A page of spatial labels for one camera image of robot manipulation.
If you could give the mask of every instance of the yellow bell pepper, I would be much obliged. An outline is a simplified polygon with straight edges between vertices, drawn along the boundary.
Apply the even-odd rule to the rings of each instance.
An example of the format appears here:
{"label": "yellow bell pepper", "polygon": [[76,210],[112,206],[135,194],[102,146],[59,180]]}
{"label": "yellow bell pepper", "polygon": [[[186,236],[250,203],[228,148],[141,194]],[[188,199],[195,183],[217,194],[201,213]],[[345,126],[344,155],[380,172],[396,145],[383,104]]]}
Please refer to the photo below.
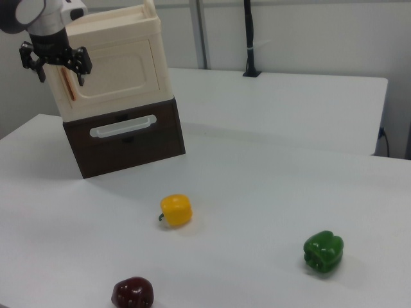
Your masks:
{"label": "yellow bell pepper", "polygon": [[162,214],[159,221],[164,217],[170,226],[179,226],[187,223],[192,215],[190,200],[183,194],[172,194],[161,201]]}

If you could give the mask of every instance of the bell pepper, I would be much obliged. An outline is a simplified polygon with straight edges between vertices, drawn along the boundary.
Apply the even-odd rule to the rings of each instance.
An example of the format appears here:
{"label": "bell pepper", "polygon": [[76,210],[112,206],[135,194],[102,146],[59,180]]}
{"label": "bell pepper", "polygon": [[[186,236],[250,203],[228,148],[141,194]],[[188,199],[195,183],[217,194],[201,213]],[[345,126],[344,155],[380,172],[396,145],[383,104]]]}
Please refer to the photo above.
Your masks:
{"label": "bell pepper", "polygon": [[117,308],[150,308],[154,302],[153,286],[143,277],[132,277],[114,286],[111,302]]}
{"label": "bell pepper", "polygon": [[334,236],[331,231],[322,231],[304,243],[304,260],[315,271],[328,273],[341,261],[343,247],[341,237]]}
{"label": "bell pepper", "polygon": [[164,217],[170,226],[179,226],[187,223],[192,215],[190,200],[183,194],[172,194],[161,201],[162,214],[159,221]]}

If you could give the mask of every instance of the white table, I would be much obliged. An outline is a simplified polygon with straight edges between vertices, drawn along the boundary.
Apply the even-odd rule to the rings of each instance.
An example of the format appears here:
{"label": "white table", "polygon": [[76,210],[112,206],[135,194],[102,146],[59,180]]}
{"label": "white table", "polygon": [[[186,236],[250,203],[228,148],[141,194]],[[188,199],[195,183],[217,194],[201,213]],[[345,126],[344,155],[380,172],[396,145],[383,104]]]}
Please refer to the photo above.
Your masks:
{"label": "white table", "polygon": [[[109,308],[120,280],[152,282],[154,308],[411,307],[411,165],[207,136],[187,154],[83,180],[61,118],[0,141],[0,303]],[[160,200],[187,194],[167,229]],[[321,230],[345,241],[328,277],[304,265]]]}
{"label": "white table", "polygon": [[362,155],[375,152],[387,80],[170,69],[191,131]]}

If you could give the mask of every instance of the dark brown drawer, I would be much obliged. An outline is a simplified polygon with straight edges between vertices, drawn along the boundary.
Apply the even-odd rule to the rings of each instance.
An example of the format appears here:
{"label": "dark brown drawer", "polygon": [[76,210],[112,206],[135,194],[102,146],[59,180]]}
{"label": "dark brown drawer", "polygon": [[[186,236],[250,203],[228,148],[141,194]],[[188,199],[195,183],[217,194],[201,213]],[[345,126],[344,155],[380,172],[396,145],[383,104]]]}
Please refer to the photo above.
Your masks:
{"label": "dark brown drawer", "polygon": [[[91,137],[92,128],[106,126],[114,123],[128,121],[154,115],[157,121],[147,128],[136,130],[134,132],[122,133],[112,137],[99,138]],[[103,144],[116,139],[124,139],[133,135],[145,134],[148,132],[160,131],[165,128],[171,128],[176,125],[174,106],[170,101],[156,103],[133,109],[114,112],[111,114],[99,115],[87,119],[81,119],[73,122],[64,123],[64,129],[69,136],[70,144],[75,148],[84,148],[96,144]]]}
{"label": "dark brown drawer", "polygon": [[[92,128],[152,114],[157,121],[147,128],[105,138],[90,136]],[[63,126],[84,178],[185,153],[175,99]]]}

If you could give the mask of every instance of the white handle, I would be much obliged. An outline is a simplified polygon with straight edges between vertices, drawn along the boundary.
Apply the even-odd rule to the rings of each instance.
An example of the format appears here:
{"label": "white handle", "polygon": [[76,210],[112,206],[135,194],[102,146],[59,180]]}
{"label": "white handle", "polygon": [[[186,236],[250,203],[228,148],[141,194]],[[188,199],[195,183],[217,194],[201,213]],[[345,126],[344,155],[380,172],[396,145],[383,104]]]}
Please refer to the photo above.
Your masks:
{"label": "white handle", "polygon": [[137,119],[92,128],[90,130],[90,136],[106,138],[119,135],[121,133],[134,132],[135,130],[147,128],[155,122],[157,122],[155,115],[147,115],[145,117],[138,117]]}

